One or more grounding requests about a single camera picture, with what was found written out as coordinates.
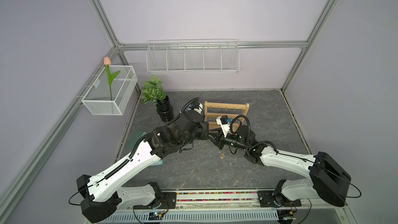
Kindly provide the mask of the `wooden jewelry display stand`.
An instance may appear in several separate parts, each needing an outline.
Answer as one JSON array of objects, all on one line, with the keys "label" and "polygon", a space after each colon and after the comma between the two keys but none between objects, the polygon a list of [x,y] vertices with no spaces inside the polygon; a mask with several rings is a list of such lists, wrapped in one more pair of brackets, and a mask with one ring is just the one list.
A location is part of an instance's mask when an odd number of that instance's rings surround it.
[{"label": "wooden jewelry display stand", "polygon": [[211,130],[219,128],[216,119],[220,116],[227,115],[228,118],[234,119],[238,115],[247,116],[250,104],[229,104],[229,103],[216,103],[205,101],[204,113],[205,120],[209,123]]}]

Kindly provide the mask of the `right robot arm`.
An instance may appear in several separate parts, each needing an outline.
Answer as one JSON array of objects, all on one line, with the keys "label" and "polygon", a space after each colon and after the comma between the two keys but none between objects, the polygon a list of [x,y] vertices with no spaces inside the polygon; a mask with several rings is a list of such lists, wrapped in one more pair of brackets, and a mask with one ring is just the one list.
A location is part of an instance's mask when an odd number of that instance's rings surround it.
[{"label": "right robot arm", "polygon": [[219,149],[224,146],[242,149],[244,158],[252,164],[276,167],[302,176],[302,179],[281,179],[271,192],[259,193],[262,207],[283,207],[299,202],[301,199],[321,199],[324,202],[343,207],[352,186],[351,176],[326,152],[305,155],[279,150],[271,141],[258,142],[249,123],[233,128],[239,115],[234,119],[220,116],[218,128],[207,129],[207,138]]}]

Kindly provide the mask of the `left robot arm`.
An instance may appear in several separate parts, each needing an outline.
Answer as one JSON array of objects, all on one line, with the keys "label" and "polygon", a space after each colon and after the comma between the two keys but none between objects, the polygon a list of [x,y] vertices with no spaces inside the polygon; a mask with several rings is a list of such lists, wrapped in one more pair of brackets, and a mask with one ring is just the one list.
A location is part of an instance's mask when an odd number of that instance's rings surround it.
[{"label": "left robot arm", "polygon": [[207,132],[207,123],[200,98],[186,103],[179,114],[167,124],[139,138],[131,152],[121,160],[93,175],[77,179],[79,204],[84,217],[99,223],[124,207],[158,208],[163,192],[155,182],[144,186],[125,188],[124,184],[145,168],[166,156],[186,150],[186,145],[201,139]]}]

